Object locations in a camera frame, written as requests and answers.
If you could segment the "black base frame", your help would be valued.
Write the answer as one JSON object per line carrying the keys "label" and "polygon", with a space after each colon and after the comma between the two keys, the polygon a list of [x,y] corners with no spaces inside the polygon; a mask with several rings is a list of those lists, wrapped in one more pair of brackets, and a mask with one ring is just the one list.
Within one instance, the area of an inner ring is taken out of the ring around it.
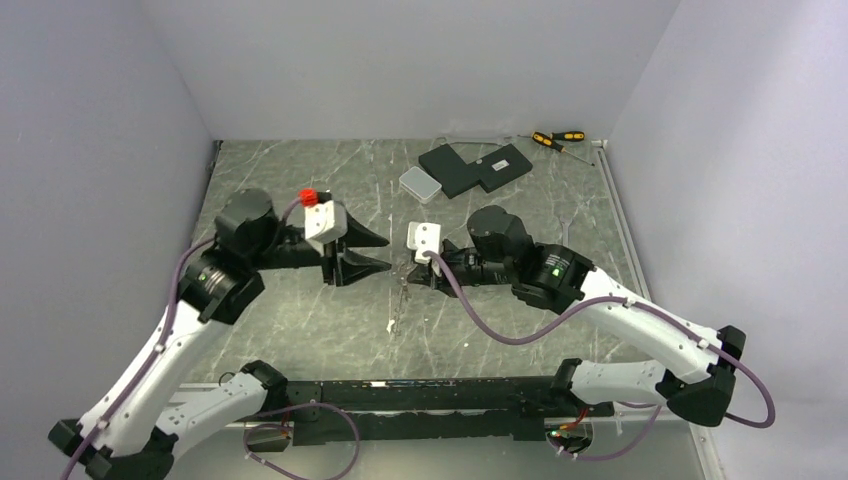
{"label": "black base frame", "polygon": [[552,389],[550,376],[294,381],[248,422],[293,430],[296,446],[329,442],[508,437],[542,441],[559,421],[613,415]]}

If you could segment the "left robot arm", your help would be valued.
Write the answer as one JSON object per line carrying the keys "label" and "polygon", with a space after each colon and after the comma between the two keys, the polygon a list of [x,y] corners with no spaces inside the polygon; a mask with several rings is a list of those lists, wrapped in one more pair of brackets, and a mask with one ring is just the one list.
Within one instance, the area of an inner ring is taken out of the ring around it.
{"label": "left robot arm", "polygon": [[162,479],[189,449],[227,424],[272,420],[305,409],[306,397],[255,360],[219,387],[180,406],[170,400],[200,357],[264,291],[265,270],[318,267],[330,286],[387,271],[363,255],[387,240],[355,220],[328,192],[305,189],[292,201],[293,226],[261,189],[232,194],[212,237],[179,259],[162,319],[110,390],[77,419],[57,422],[49,441],[93,479]]}

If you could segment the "yellow black screwdriver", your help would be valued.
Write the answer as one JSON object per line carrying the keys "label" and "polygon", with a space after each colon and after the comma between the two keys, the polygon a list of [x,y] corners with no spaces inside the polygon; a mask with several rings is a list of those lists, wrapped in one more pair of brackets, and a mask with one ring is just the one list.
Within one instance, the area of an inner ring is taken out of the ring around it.
{"label": "yellow black screwdriver", "polygon": [[523,138],[531,138],[541,142],[581,142],[586,139],[586,134],[582,131],[565,131],[542,133],[533,132],[530,135],[523,135]]}
{"label": "yellow black screwdriver", "polygon": [[593,166],[593,163],[591,161],[589,161],[588,159],[580,157],[579,155],[574,154],[574,153],[572,153],[568,150],[568,147],[567,147],[568,144],[577,144],[577,143],[581,143],[583,141],[581,141],[581,142],[541,142],[541,141],[537,141],[537,140],[533,140],[533,141],[540,146],[543,146],[543,147],[546,147],[548,149],[557,151],[559,153],[567,154],[568,156],[571,156],[574,159],[577,159],[577,160],[579,160],[583,163],[586,163],[588,165]]}

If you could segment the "black rectangular box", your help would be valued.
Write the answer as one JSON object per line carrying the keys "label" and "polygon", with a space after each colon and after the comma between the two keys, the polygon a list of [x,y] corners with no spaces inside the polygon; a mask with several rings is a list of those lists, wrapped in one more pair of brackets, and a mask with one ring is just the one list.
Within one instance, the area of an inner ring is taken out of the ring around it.
{"label": "black rectangular box", "polygon": [[513,144],[483,156],[475,163],[481,188],[492,193],[532,171],[530,160]]}

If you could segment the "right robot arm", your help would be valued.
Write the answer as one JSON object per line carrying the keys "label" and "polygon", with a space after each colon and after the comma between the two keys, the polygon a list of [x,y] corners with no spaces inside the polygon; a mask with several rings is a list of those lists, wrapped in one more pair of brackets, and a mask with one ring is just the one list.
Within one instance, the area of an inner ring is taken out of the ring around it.
{"label": "right robot arm", "polygon": [[[559,244],[535,241],[522,220],[499,206],[476,210],[467,221],[471,246],[459,248],[436,223],[412,222],[406,246],[415,267],[411,284],[460,300],[472,320],[507,345],[534,342],[570,319],[589,322],[648,355],[648,360],[602,364],[564,360],[551,386],[557,411],[574,415],[606,402],[667,407],[697,425],[729,418],[735,373],[746,343],[740,329],[715,330],[671,314],[614,280],[587,257]],[[551,311],[552,326],[508,338],[486,325],[464,290],[507,285],[528,306]]]}

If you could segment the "white rectangular box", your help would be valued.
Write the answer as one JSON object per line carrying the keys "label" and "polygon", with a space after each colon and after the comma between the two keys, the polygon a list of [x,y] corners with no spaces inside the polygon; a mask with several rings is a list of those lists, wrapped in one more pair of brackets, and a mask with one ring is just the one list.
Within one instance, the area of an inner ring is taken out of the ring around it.
{"label": "white rectangular box", "polygon": [[399,177],[399,185],[421,204],[431,202],[442,191],[442,185],[417,166]]}

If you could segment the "silver wrench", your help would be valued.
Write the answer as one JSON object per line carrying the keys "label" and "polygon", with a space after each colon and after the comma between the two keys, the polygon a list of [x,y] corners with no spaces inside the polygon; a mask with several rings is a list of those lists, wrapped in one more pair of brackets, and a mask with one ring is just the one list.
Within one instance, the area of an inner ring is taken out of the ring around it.
{"label": "silver wrench", "polygon": [[559,223],[561,226],[561,240],[560,243],[568,247],[570,245],[570,227],[573,222],[573,217],[569,215],[562,215],[559,218]]}

